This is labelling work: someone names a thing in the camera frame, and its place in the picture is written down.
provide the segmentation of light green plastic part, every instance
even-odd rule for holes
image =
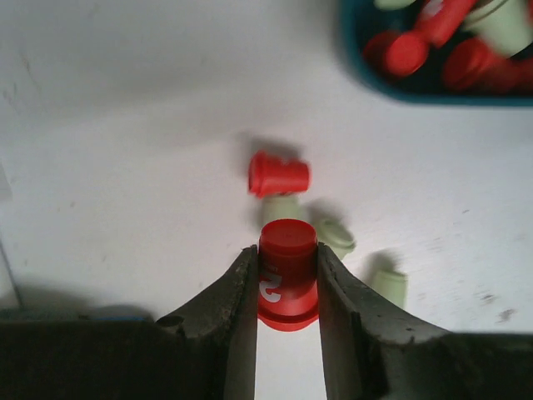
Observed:
[[[378,271],[371,288],[399,308],[406,306],[407,275],[396,271]]]
[[[464,29],[479,36],[496,53],[511,57],[533,42],[533,27],[524,0],[506,0],[488,14],[479,15],[481,12],[478,18],[467,18]]]
[[[378,10],[392,11],[409,7],[416,0],[374,0],[374,6]]]
[[[486,17],[506,1],[507,0],[478,0],[474,8],[472,8],[465,17],[464,23],[468,25],[476,22],[478,19]]]
[[[314,226],[318,241],[327,244],[340,260],[356,248],[353,235],[338,221],[323,218]]]
[[[306,220],[306,213],[295,195],[266,196],[263,198],[262,223],[263,227],[278,219]]]

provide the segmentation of teal container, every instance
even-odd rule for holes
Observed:
[[[341,45],[347,61],[356,78],[369,88],[390,98],[408,103],[445,104],[460,106],[530,107],[533,96],[508,95],[460,95],[449,92],[441,82],[444,61],[453,48],[463,40],[471,38],[468,32],[459,28],[453,38],[442,48],[432,48],[420,70],[396,83],[389,83],[377,75],[362,57],[362,49],[368,41],[387,29],[410,30],[422,7],[422,0],[401,10],[381,11],[373,0],[341,0]],[[531,46],[524,53],[531,53]]]

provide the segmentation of printed number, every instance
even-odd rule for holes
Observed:
[[[443,7],[442,3],[442,0],[430,0],[424,7],[424,19],[432,18],[440,13]]]
[[[281,277],[279,275],[276,275],[275,273],[263,271],[262,276],[267,278],[267,281],[260,281],[259,282],[259,292],[263,296],[265,300],[267,300],[270,303],[277,303],[281,299],[281,294],[279,293],[273,293],[267,292],[268,290],[277,289],[281,285]]]

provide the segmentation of white surface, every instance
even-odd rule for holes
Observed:
[[[533,113],[368,92],[323,3],[0,3],[0,232],[27,305],[183,304],[257,240],[263,140],[311,163],[302,202],[346,217],[358,277],[386,249],[415,315],[533,330]],[[258,399],[325,398],[316,324],[258,341]]]
[[[6,174],[3,171],[2,164],[0,163],[0,203],[11,200],[11,186],[7,181]]]

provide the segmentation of white number 2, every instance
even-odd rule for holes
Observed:
[[[261,295],[270,303],[277,303],[281,299],[281,294],[279,293],[273,293],[267,292],[267,289],[277,289],[281,285],[281,277],[279,275],[276,275],[275,273],[263,271],[262,276],[265,278],[268,278],[267,281],[260,281],[259,282],[259,292]]]

